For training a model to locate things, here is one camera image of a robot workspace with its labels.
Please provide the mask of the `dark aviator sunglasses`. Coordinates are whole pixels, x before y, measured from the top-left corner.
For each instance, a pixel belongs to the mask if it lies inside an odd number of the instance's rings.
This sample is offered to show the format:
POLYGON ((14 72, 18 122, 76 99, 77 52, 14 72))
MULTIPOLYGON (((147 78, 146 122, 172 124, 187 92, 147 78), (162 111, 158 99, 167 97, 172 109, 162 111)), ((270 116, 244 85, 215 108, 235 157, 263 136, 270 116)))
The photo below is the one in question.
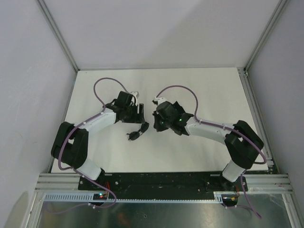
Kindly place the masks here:
POLYGON ((149 126, 150 124, 148 122, 143 123, 139 130, 127 134, 128 140, 134 141, 138 139, 143 133, 145 133, 149 129, 149 126))

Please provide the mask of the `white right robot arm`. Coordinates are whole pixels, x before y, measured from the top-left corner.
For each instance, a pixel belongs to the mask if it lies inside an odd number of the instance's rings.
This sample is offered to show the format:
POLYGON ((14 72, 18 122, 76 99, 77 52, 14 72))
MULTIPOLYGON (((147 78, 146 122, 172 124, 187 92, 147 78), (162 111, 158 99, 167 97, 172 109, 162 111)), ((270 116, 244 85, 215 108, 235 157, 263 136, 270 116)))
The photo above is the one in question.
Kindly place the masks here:
POLYGON ((152 102, 156 105, 153 127, 157 132, 171 129, 177 135, 200 136, 227 147, 231 160, 219 178, 223 190, 235 187, 238 177, 257 163, 264 142, 247 122, 239 120, 228 125, 207 122, 187 113, 178 102, 172 104, 163 97, 155 98, 152 102))

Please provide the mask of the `black glasses case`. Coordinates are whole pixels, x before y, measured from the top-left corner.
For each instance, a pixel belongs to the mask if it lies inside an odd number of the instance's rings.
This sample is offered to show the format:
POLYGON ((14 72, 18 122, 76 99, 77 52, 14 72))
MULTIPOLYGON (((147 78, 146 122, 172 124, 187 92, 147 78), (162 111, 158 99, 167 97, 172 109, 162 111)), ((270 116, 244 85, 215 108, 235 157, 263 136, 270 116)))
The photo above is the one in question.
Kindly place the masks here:
POLYGON ((184 116, 187 115, 183 107, 177 101, 173 104, 173 107, 175 110, 175 116, 177 118, 183 118, 184 116))

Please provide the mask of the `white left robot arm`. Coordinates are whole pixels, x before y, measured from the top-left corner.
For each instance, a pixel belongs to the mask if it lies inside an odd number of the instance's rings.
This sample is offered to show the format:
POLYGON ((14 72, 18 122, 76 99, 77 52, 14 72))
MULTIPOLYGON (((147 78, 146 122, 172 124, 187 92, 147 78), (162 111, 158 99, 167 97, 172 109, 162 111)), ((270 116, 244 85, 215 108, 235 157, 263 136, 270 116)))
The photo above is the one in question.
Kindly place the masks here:
POLYGON ((88 157, 89 138, 104 128, 117 122, 141 124, 137 131, 128 133, 128 140, 134 141, 148 130, 149 123, 144 119, 144 105, 138 103, 139 93, 121 91, 116 99, 103 106, 101 112, 75 125, 63 122, 57 132, 51 155, 67 164, 84 177, 95 190, 105 184, 105 171, 88 157))

